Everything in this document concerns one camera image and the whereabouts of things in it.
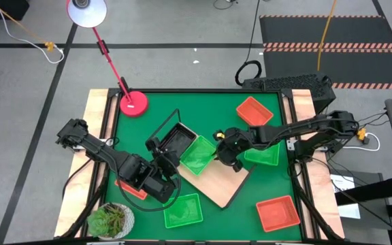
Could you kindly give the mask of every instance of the plant pot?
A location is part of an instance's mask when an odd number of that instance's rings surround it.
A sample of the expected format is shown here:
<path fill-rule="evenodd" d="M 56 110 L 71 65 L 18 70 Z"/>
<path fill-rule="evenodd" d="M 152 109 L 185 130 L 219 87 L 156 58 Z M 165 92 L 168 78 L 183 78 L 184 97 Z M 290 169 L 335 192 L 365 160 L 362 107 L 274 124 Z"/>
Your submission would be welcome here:
<path fill-rule="evenodd" d="M 119 232 L 117 235 L 115 235 L 114 237 L 105 237 L 105 236 L 99 236 L 99 238 L 101 240 L 116 240 L 116 239 L 121 239 L 123 237 L 125 237 L 126 235 L 129 234 L 129 232 L 133 229 L 134 226 L 134 213 L 133 211 L 131 211 L 127 206 L 120 204 L 120 203 L 113 203 L 113 205 L 121 208 L 123 210 L 123 212 L 125 213 L 125 217 L 123 218 L 122 222 L 123 222 L 123 227 L 122 227 L 122 231 Z"/>

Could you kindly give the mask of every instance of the black tray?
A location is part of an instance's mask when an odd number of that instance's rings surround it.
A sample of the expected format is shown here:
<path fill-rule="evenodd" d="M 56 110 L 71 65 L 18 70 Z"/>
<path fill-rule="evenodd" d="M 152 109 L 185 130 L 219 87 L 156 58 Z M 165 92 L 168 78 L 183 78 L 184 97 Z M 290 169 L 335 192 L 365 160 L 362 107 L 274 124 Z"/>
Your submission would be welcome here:
<path fill-rule="evenodd" d="M 162 151 L 176 151 L 178 158 L 196 140 L 197 135 L 190 129 L 178 122 L 161 140 L 160 149 Z"/>

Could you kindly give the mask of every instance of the yellow cable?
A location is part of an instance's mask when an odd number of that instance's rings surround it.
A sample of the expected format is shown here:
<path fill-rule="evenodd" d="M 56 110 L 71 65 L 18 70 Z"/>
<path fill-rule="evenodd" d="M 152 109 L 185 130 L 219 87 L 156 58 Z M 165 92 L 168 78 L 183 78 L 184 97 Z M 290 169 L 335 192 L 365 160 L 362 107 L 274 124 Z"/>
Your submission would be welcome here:
<path fill-rule="evenodd" d="M 321 50 L 323 48 L 323 42 L 325 41 L 326 32 L 329 27 L 329 23 L 331 22 L 333 10 L 335 9 L 336 4 L 337 4 L 337 0 L 333 0 L 331 13 L 329 13 L 329 17 L 327 18 L 326 27 L 325 27 L 325 30 L 323 31 L 323 36 L 321 37 L 320 46 L 318 47 L 317 71 L 320 71 Z"/>
<path fill-rule="evenodd" d="M 48 51 L 52 51 L 54 48 L 54 43 L 53 42 L 48 42 L 44 40 L 43 38 L 39 37 L 38 35 L 34 34 L 34 32 L 28 30 L 26 27 L 24 27 L 22 24 L 20 24 L 17 20 L 13 19 L 9 14 L 5 13 L 4 10 L 0 8 L 1 13 L 3 13 L 7 18 L 15 22 L 20 28 L 22 28 L 24 31 L 26 31 L 30 36 L 36 38 L 37 40 L 41 41 L 42 43 L 45 44 L 46 47 L 48 47 Z"/>

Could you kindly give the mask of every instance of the lamp shade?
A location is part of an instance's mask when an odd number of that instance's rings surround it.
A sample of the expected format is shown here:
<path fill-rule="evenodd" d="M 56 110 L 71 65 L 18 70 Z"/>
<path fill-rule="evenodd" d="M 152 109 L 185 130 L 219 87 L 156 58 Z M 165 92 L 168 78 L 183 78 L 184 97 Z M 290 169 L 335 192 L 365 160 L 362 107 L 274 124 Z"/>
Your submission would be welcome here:
<path fill-rule="evenodd" d="M 107 15 L 104 0 L 67 0 L 67 14 L 80 27 L 96 27 Z"/>

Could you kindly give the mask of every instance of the succulent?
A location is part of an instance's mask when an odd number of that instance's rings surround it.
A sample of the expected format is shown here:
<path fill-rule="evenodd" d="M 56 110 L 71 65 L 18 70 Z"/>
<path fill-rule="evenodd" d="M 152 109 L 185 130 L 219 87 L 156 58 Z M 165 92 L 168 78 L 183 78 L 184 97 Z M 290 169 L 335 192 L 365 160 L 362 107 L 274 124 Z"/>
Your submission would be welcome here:
<path fill-rule="evenodd" d="M 92 236 L 114 237 L 123 228 L 125 213 L 118 206 L 111 203 L 94 211 L 88 218 L 88 232 Z"/>

